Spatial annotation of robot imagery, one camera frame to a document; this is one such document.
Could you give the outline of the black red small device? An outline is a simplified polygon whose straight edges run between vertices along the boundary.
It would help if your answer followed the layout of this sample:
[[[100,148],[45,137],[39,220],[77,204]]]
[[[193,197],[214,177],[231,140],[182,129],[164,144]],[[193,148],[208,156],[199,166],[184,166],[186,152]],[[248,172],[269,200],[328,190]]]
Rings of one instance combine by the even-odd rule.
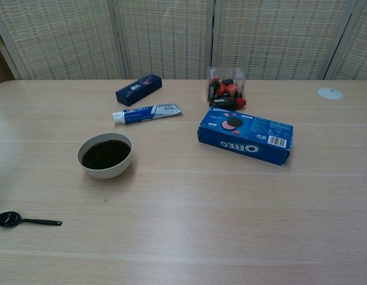
[[[219,99],[211,99],[210,105],[215,108],[221,108],[225,110],[239,110],[245,107],[246,100],[243,98],[237,99],[228,99],[228,98],[219,98]]]

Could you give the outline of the blue Oreo cookie box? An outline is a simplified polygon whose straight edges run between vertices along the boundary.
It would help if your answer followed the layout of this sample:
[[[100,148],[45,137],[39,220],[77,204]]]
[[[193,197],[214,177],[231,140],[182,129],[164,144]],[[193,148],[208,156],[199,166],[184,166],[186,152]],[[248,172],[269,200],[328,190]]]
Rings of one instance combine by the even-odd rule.
[[[201,143],[282,166],[290,155],[293,126],[211,107],[197,137]]]

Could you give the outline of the blue white toothpaste tube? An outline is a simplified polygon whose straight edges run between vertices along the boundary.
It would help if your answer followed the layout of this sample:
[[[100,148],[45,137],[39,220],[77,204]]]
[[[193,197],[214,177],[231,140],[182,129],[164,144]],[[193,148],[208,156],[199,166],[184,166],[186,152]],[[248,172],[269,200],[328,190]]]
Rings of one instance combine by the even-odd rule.
[[[143,121],[150,121],[181,114],[181,109],[175,103],[157,104],[153,106],[140,107],[135,109],[125,109],[112,114],[116,124],[133,124]]]

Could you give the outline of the white ceramic bowl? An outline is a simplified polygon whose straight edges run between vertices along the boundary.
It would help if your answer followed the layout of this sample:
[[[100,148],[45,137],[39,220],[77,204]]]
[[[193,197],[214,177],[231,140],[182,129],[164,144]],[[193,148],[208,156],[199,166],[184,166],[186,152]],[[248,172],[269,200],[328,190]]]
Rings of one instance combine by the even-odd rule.
[[[94,169],[88,169],[82,165],[82,158],[84,153],[92,146],[94,146],[97,143],[101,143],[107,140],[119,140],[127,143],[131,147],[131,152],[128,155],[128,157],[122,162],[117,164],[114,167],[108,168],[108,169],[102,169],[102,170],[94,170]],[[105,133],[96,135],[95,137],[90,138],[86,142],[82,144],[82,146],[79,148],[77,153],[77,160],[81,167],[92,177],[98,178],[98,179],[110,179],[119,176],[121,173],[123,173],[128,166],[131,164],[132,161],[132,142],[131,140],[119,133]]]

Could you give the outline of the dark blue printed box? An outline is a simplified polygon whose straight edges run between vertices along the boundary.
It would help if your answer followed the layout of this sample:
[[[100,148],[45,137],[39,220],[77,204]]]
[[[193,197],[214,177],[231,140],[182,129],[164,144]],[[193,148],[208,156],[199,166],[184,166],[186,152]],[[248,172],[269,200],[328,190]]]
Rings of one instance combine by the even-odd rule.
[[[147,75],[115,92],[118,103],[131,106],[162,87],[162,79]]]

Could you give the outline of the black plastic spoon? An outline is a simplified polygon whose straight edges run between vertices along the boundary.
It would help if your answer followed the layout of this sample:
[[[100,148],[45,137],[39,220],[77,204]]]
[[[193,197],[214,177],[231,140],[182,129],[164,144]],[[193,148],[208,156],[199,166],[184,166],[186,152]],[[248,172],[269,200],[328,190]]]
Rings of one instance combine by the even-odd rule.
[[[0,214],[0,226],[5,228],[15,227],[21,223],[33,223],[47,226],[61,226],[63,222],[55,220],[39,220],[22,218],[21,215],[15,211],[7,211]]]

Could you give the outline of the woven folding screen panel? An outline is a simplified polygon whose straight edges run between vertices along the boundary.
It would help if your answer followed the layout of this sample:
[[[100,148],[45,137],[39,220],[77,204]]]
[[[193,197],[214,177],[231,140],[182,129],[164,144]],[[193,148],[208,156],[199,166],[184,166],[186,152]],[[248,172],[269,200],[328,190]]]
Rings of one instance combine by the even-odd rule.
[[[367,0],[353,0],[325,80],[367,80]]]
[[[356,0],[216,0],[212,64],[250,80],[322,80]]]
[[[17,80],[126,77],[113,0],[0,0],[0,50]]]
[[[121,75],[203,79],[216,0],[107,0]]]

